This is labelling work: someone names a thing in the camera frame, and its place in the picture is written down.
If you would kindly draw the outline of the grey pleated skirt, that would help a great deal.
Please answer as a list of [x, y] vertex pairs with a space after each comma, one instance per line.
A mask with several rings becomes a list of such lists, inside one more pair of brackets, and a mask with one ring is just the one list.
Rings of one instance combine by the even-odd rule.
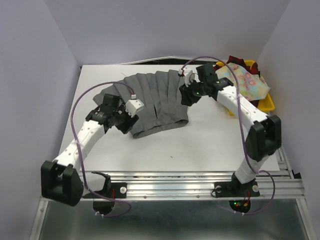
[[139, 139], [184, 127], [189, 122], [188, 107], [181, 104], [182, 96], [179, 90], [184, 83], [176, 70], [137, 73], [126, 76], [119, 84], [102, 89], [93, 97], [93, 101], [100, 105], [105, 94], [120, 96], [124, 101], [128, 101], [131, 92], [127, 86], [130, 86], [144, 104], [137, 114], [139, 120], [130, 131], [134, 139]]

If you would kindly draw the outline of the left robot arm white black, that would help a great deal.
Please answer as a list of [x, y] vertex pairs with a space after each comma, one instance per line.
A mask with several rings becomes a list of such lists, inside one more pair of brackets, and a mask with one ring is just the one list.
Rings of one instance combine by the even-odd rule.
[[111, 177], [98, 171], [86, 175], [84, 160], [112, 127], [127, 134], [139, 120], [138, 112], [143, 108], [143, 102], [135, 96], [124, 101], [120, 96], [105, 94], [102, 103], [86, 116], [66, 149], [54, 160], [42, 164], [41, 195], [72, 207], [88, 194], [113, 198]]

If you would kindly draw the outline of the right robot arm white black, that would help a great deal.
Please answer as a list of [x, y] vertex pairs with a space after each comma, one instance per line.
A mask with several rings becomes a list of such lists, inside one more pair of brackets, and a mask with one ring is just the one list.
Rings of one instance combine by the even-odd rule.
[[244, 160], [232, 174], [230, 181], [214, 183], [215, 198], [253, 197], [260, 195], [256, 175], [264, 162], [282, 145], [282, 125], [278, 116], [269, 116], [251, 104], [227, 77], [219, 78], [212, 64], [196, 68], [198, 80], [192, 70], [182, 67], [178, 76], [184, 84], [179, 87], [181, 104], [192, 106], [202, 96], [213, 98], [231, 111], [239, 120]]

